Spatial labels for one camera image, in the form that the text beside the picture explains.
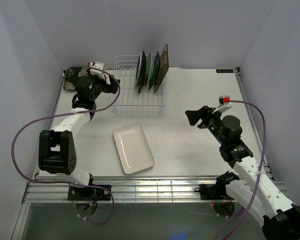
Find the mint green round flower plate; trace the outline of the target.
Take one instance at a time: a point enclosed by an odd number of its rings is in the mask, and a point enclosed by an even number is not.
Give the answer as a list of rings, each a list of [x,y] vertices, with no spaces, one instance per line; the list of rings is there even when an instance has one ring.
[[[154,67],[154,55],[150,53],[146,60],[147,62],[146,62],[144,87],[148,88],[150,84],[151,74],[153,72],[153,67]]]

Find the white rectangular plate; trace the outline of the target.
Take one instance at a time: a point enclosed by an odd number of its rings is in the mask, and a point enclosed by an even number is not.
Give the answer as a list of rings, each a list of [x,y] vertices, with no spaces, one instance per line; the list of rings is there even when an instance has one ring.
[[[114,142],[126,175],[147,170],[155,165],[155,160],[143,128],[132,124],[113,132]]]

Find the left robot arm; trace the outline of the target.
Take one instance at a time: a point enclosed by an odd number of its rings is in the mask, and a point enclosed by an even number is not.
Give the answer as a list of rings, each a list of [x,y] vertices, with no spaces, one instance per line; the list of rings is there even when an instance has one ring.
[[[110,83],[93,75],[74,85],[76,94],[71,100],[71,114],[50,130],[39,135],[38,166],[42,171],[63,176],[67,182],[79,184],[78,193],[90,200],[96,195],[96,187],[90,184],[91,175],[77,166],[74,138],[90,122],[97,109],[100,94],[120,94],[120,80],[109,75]]]

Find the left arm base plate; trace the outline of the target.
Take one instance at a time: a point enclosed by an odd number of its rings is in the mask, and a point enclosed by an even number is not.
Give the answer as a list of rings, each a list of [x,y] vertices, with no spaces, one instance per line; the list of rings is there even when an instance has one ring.
[[[110,201],[109,193],[100,188],[70,186],[67,194],[68,201]]]

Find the cream square flower plate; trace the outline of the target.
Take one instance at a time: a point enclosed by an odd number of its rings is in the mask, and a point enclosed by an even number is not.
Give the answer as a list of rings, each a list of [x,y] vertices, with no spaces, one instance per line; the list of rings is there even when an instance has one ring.
[[[169,70],[169,53],[168,53],[168,44],[165,45],[164,49],[161,52],[160,55],[160,67],[158,76],[156,78],[156,81],[154,83],[154,93],[156,93]]]

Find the black floral plate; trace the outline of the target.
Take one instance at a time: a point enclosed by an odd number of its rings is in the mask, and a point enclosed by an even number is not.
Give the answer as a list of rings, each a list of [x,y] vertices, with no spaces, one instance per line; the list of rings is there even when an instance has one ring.
[[[69,67],[63,71],[63,89],[65,91],[75,91],[76,87],[85,86],[90,83],[88,67]]]
[[[144,85],[145,85],[145,79],[146,79],[146,69],[147,69],[147,56],[145,52],[143,51],[141,54],[141,61],[140,61],[140,69],[138,71],[138,94],[141,93]]]

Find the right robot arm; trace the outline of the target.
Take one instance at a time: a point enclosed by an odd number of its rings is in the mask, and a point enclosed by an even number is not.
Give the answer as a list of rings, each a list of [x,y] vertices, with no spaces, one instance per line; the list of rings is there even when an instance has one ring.
[[[260,224],[268,240],[300,240],[300,205],[296,205],[259,167],[251,150],[241,139],[240,120],[221,116],[228,109],[203,106],[185,112],[189,124],[207,129],[220,143],[219,152],[234,170],[220,175],[213,186],[213,196],[238,201]]]

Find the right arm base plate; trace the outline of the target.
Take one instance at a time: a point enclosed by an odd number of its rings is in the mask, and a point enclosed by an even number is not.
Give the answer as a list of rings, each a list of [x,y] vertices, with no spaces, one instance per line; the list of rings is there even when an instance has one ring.
[[[224,185],[199,184],[194,188],[194,192],[200,194],[201,200],[231,200]]]

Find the teal square plate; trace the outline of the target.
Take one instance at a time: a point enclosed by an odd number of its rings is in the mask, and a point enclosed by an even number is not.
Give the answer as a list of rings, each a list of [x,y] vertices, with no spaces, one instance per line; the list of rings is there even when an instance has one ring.
[[[160,54],[157,51],[153,60],[153,68],[149,79],[148,90],[150,90],[156,82],[156,79],[160,71],[160,65],[161,65]]]

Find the round white green-rimmed plate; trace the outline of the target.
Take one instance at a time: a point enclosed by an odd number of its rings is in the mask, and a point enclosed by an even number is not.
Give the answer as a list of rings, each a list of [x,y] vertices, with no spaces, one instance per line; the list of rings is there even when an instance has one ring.
[[[135,82],[134,82],[134,87],[135,88],[138,86],[138,79],[139,79],[141,64],[142,64],[142,53],[140,52],[139,56],[138,56],[138,61],[137,61],[137,65],[136,65],[136,72],[135,72]]]

